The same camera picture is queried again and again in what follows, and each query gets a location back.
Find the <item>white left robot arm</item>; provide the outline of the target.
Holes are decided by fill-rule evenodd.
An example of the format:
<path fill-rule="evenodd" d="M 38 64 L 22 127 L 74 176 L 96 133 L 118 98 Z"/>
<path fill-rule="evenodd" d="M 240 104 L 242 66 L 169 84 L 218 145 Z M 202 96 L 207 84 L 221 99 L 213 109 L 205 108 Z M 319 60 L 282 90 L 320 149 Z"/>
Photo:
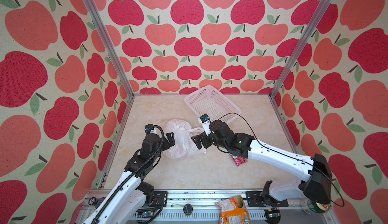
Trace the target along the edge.
<path fill-rule="evenodd" d="M 84 221 L 85 224 L 126 224 L 142 207 L 154 199 L 154 187 L 144 182 L 162 152 L 175 145 L 173 133 L 159 136 L 147 133 L 141 148 L 127 162 L 114 189 L 100 206 Z"/>

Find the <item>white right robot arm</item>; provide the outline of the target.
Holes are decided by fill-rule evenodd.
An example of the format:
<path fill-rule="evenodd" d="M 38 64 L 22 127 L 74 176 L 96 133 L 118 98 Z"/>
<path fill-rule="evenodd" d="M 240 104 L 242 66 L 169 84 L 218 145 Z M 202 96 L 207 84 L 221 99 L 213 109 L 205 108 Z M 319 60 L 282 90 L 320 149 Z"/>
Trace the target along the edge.
<path fill-rule="evenodd" d="M 327 159 L 321 154 L 313 157 L 288 152 L 266 144 L 252 135 L 234 133 L 227 123 L 209 118 L 198 119 L 204 132 L 192 138 L 198 149 L 214 145 L 223 153 L 258 160 L 295 176 L 294 181 L 266 183 L 264 191 L 271 201 L 283 201 L 302 196 L 319 204 L 331 203 L 332 173 Z"/>

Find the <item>white plastic bag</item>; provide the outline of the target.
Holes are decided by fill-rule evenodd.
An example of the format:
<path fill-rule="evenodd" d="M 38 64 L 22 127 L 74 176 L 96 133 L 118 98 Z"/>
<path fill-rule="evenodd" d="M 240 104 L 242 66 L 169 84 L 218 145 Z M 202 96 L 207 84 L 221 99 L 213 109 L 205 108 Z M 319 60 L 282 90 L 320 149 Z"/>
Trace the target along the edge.
<path fill-rule="evenodd" d="M 205 154 L 206 149 L 198 149 L 193 136 L 204 133 L 203 128 L 192 128 L 192 126 L 180 119 L 170 120 L 164 128 L 165 133 L 173 133 L 175 144 L 163 151 L 163 154 L 170 159 L 188 158 L 198 154 Z"/>

